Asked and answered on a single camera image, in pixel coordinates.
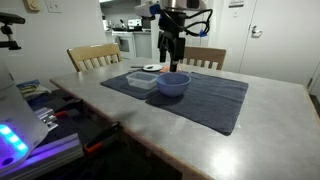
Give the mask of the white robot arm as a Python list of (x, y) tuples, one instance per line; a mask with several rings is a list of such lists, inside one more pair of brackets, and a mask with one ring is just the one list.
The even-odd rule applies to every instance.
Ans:
[[(185, 25), (187, 19), (205, 12), (209, 13), (205, 21), (197, 21)], [(181, 32), (194, 37), (203, 37), (210, 30), (210, 18), (213, 13), (204, 0), (160, 0), (158, 48), (160, 61), (166, 61), (166, 53), (170, 54), (170, 72), (176, 72), (180, 60), (184, 58), (185, 39)]]

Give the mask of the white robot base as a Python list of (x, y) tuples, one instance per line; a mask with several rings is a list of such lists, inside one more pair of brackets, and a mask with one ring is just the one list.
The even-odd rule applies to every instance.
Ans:
[(0, 61), (0, 177), (22, 164), (48, 134)]

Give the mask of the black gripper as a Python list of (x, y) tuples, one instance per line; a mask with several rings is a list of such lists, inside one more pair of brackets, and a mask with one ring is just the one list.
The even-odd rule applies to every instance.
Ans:
[(186, 14), (183, 12), (161, 10), (158, 22), (160, 32), (158, 37), (158, 48), (160, 51), (160, 62), (166, 62), (166, 53), (169, 52), (170, 72), (176, 72), (179, 60), (183, 58), (185, 39), (179, 36), (184, 31)]

